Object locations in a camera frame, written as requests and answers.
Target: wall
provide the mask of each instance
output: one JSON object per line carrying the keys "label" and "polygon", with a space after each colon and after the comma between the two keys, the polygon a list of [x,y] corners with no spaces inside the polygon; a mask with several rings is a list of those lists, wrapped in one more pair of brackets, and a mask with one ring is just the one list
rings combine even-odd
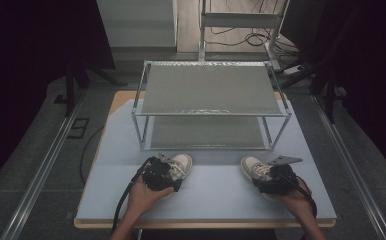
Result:
{"label": "wall", "polygon": [[176,3],[176,0],[97,0],[111,47],[175,47]]}

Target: metal rack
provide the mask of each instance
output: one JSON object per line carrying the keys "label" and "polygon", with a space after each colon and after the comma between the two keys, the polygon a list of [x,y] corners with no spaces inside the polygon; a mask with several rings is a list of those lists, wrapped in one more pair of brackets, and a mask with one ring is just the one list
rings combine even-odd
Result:
{"label": "metal rack", "polygon": [[280,32],[284,13],[287,9],[288,0],[281,1],[281,8],[278,13],[220,13],[206,12],[206,0],[202,0],[202,11],[200,14],[200,42],[199,61],[205,61],[205,28],[227,27],[227,28],[263,28],[271,29],[271,39],[265,43],[269,60],[274,71],[281,71],[280,65],[274,55],[273,49],[275,40]]}

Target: black curtain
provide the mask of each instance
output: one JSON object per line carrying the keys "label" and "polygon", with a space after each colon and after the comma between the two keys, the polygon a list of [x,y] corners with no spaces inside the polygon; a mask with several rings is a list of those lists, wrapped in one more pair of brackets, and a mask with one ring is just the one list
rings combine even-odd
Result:
{"label": "black curtain", "polygon": [[36,116],[48,84],[65,75],[70,61],[84,70],[80,60],[114,68],[96,1],[0,0],[0,168]]}
{"label": "black curtain", "polygon": [[338,85],[347,91],[345,108],[386,158],[386,1],[360,6],[338,54]]}

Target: metal frame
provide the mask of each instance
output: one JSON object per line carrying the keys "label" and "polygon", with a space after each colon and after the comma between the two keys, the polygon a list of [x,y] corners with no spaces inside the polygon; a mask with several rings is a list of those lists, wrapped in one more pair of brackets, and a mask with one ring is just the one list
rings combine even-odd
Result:
{"label": "metal frame", "polygon": [[[206,113],[206,114],[203,114],[203,113],[199,113],[199,114],[186,114],[186,113],[154,113],[154,114],[145,114],[145,113],[142,113],[140,110],[139,110],[139,107],[138,107],[138,103],[139,103],[139,97],[140,97],[140,92],[142,90],[142,86],[143,86],[143,83],[149,79],[149,72],[150,72],[150,68],[153,64],[171,64],[171,63],[176,63],[176,64],[215,64],[215,63],[218,63],[218,62],[206,62],[206,63],[203,63],[203,62],[161,62],[161,61],[145,61],[144,62],[144,68],[143,68],[143,73],[142,73],[142,77],[141,77],[141,80],[140,80],[140,83],[138,85],[138,88],[137,88],[137,93],[136,93],[136,98],[134,100],[134,105],[133,105],[133,108],[132,108],[132,111],[131,111],[131,116],[133,118],[133,122],[134,122],[134,125],[135,125],[135,129],[136,129],[136,133],[137,133],[137,138],[138,138],[138,141],[139,141],[139,144],[140,144],[140,148],[142,150],[179,150],[179,149],[203,149],[203,147],[191,147],[191,148],[171,148],[171,147],[168,147],[168,148],[151,148],[151,147],[146,147],[146,135],[147,135],[147,131],[148,131],[148,125],[149,125],[149,122],[150,122],[150,119],[151,117],[155,117],[155,116],[174,116],[174,117],[177,117],[177,116],[188,116],[188,115],[191,115],[191,116],[198,116],[198,115],[206,115],[206,116],[227,116],[227,117],[236,117],[236,116],[248,116],[248,117],[258,117],[258,118],[261,118],[262,119],[262,124],[264,126],[264,131],[265,131],[265,136],[267,137],[267,141],[268,141],[268,147],[266,146],[263,146],[263,147],[259,147],[259,148],[256,148],[256,147],[251,147],[251,148],[227,148],[227,147],[223,147],[223,146],[215,146],[215,147],[206,147],[206,149],[224,149],[224,150],[264,150],[264,151],[272,151],[274,150],[274,147],[276,146],[282,132],[284,131],[287,123],[289,122],[290,120],[290,117],[292,116],[292,113],[289,109],[289,106],[287,104],[287,100],[284,96],[284,94],[282,94],[281,92],[281,89],[280,89],[280,86],[277,82],[277,79],[275,78],[275,73],[273,71],[273,68],[271,67],[271,63],[270,62],[253,62],[253,63],[247,63],[247,62],[242,62],[242,63],[237,63],[237,64],[263,64],[262,66],[265,66],[267,71],[269,71],[269,75],[270,76],[270,81],[272,82],[272,85],[273,85],[273,88],[275,90],[277,90],[279,93],[280,93],[280,96],[281,96],[281,100],[283,102],[283,107],[284,109],[280,109],[282,110],[282,113],[281,114],[248,114],[248,113],[244,113],[244,114],[233,114],[233,113]],[[144,121],[144,125],[141,129],[140,127],[140,124],[139,124],[139,118],[140,117],[143,117],[145,119]],[[284,117],[284,122],[280,128],[280,130],[278,131],[278,134],[275,136],[275,138],[271,137],[271,134],[270,134],[270,130],[269,130],[269,127],[268,127],[268,124],[267,124],[267,118],[270,118],[270,117]]]}
{"label": "metal frame", "polygon": [[212,13],[206,12],[206,0],[202,0],[200,14],[200,42],[199,61],[205,61],[205,28],[207,27],[236,27],[236,28],[266,28],[271,29],[271,39],[265,43],[269,60],[274,71],[281,71],[281,67],[273,52],[275,40],[279,35],[288,0],[282,0],[281,10],[276,14],[265,13]]}

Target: shoelace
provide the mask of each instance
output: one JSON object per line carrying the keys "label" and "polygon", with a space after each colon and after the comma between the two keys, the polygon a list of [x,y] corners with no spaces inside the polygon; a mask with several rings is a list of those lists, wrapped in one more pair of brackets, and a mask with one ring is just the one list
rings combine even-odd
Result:
{"label": "shoelace", "polygon": [[257,164],[253,166],[252,171],[255,172],[257,176],[263,178],[264,180],[271,180],[270,168],[267,165]]}
{"label": "shoelace", "polygon": [[173,161],[173,162],[168,162],[168,164],[171,166],[171,170],[169,171],[169,173],[173,181],[177,179],[182,179],[187,175],[184,169],[181,167],[181,165],[178,162]]}

